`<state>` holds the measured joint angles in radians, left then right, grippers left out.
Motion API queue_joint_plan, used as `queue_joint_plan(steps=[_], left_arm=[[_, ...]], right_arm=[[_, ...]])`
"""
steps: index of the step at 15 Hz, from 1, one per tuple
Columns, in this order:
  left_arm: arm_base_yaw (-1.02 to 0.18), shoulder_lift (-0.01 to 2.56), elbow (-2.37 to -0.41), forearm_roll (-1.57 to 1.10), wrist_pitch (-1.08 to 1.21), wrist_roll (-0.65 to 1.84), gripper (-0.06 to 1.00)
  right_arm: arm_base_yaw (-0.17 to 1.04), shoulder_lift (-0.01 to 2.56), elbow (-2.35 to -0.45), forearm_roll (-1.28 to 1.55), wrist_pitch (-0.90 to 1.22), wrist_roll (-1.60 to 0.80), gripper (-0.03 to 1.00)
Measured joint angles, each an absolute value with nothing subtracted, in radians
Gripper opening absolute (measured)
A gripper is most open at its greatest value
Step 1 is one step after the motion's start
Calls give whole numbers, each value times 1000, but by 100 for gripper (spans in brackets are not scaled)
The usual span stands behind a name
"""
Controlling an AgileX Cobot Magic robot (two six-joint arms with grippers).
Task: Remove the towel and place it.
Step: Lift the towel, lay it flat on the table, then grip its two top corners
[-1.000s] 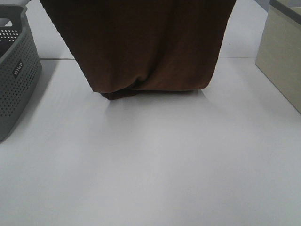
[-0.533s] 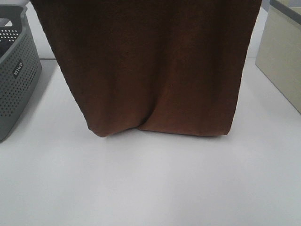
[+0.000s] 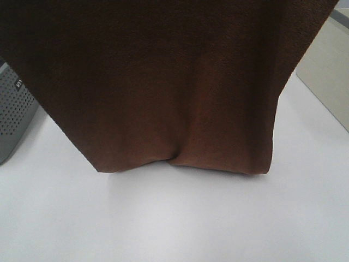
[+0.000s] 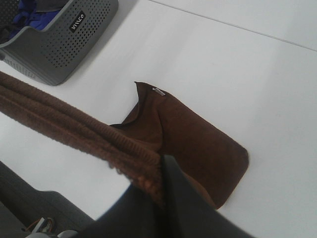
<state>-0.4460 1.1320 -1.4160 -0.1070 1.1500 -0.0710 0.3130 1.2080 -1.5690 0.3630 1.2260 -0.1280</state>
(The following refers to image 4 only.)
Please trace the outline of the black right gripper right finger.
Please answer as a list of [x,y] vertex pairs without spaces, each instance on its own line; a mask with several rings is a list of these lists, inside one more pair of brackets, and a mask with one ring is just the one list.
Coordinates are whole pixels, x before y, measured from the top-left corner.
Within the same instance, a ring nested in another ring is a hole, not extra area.
[[289,192],[239,201],[224,214],[213,208],[191,185],[172,156],[162,159],[166,206],[176,238],[315,238],[317,200],[302,205]]

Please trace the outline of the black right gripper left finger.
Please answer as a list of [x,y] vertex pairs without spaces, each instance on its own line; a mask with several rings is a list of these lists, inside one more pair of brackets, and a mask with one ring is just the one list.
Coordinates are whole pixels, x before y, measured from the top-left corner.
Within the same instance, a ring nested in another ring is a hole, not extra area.
[[78,236],[80,238],[169,238],[165,211],[130,185],[117,202]]

